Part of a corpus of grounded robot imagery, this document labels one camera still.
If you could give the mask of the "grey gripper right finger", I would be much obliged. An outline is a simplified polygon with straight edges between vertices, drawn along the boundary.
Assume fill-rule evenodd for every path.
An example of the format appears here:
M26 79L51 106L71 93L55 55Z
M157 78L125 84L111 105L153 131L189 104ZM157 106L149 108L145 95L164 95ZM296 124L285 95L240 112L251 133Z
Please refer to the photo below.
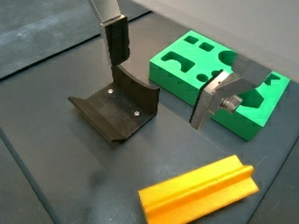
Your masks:
M219 109L232 113L241 103L239 94L256 88L271 70L243 55L232 63L232 73L221 71L199 92L189 124L197 130Z

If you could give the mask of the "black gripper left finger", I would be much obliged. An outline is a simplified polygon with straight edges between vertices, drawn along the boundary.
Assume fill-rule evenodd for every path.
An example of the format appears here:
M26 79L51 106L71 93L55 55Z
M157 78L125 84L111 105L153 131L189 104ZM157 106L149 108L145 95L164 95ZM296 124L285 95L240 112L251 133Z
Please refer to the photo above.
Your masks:
M105 37L111 66L120 65L129 57L127 16L120 12L117 0L88 0Z

